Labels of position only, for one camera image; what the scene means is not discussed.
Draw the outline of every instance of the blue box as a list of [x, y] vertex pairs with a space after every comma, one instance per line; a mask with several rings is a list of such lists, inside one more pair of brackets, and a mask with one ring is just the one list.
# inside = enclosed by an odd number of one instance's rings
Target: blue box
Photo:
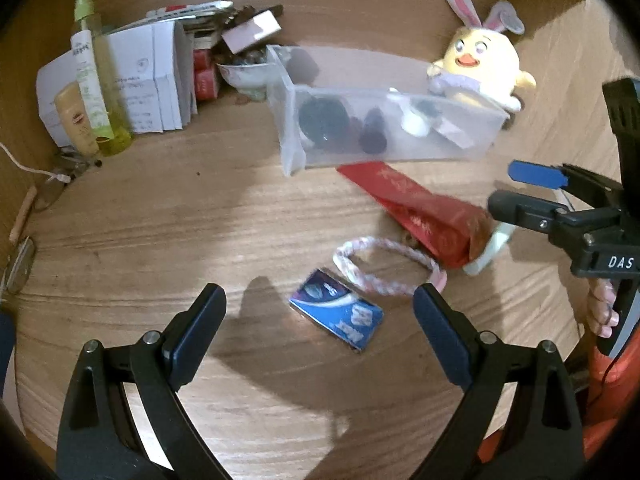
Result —
[[357, 351], [365, 349], [384, 312], [316, 269], [289, 303]]

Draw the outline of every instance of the red envelope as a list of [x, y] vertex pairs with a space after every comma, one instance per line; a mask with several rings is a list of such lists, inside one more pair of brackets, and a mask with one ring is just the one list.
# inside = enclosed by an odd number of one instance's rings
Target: red envelope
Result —
[[475, 260], [491, 237], [484, 209], [424, 189], [384, 162], [340, 166], [337, 171], [369, 193], [445, 267]]

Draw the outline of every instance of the finger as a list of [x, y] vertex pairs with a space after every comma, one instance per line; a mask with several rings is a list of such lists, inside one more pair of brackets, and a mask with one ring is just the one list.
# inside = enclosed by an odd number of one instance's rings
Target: finger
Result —
[[587, 324], [589, 325], [589, 330], [591, 330], [595, 335], [599, 337], [611, 337], [613, 330], [610, 326], [602, 326], [598, 323], [590, 314], [587, 314]]
[[616, 291], [609, 280], [589, 280], [589, 287], [594, 298], [609, 304], [616, 302]]
[[606, 303], [589, 298], [587, 306], [591, 317], [603, 326], [616, 326], [620, 322], [620, 314]]

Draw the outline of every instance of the plush toy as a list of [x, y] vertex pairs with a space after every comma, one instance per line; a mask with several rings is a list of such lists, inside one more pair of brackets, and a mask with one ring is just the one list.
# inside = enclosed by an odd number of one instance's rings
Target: plush toy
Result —
[[520, 70], [518, 53], [502, 34], [524, 33], [515, 9], [509, 2], [497, 2], [481, 23], [471, 0], [447, 1], [465, 27], [457, 30], [444, 58], [430, 67], [433, 87], [447, 97], [476, 104], [465, 92], [473, 90], [508, 112], [519, 112], [522, 105], [511, 93], [515, 88], [535, 88], [536, 80]]

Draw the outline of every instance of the wooden stick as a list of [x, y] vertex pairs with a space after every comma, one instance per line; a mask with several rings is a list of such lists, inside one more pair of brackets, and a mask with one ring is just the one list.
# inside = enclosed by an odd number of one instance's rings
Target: wooden stick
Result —
[[18, 240], [20, 239], [22, 229], [24, 228], [24, 224], [27, 221], [27, 216], [29, 215], [29, 211], [31, 210], [33, 201], [36, 200], [37, 194], [38, 188], [35, 186], [31, 186], [27, 191], [27, 194], [24, 196], [24, 200], [22, 201], [22, 205], [20, 206], [20, 211], [18, 211], [18, 215], [15, 217], [14, 226], [11, 228], [11, 232], [9, 233], [9, 243], [12, 246], [17, 244]]

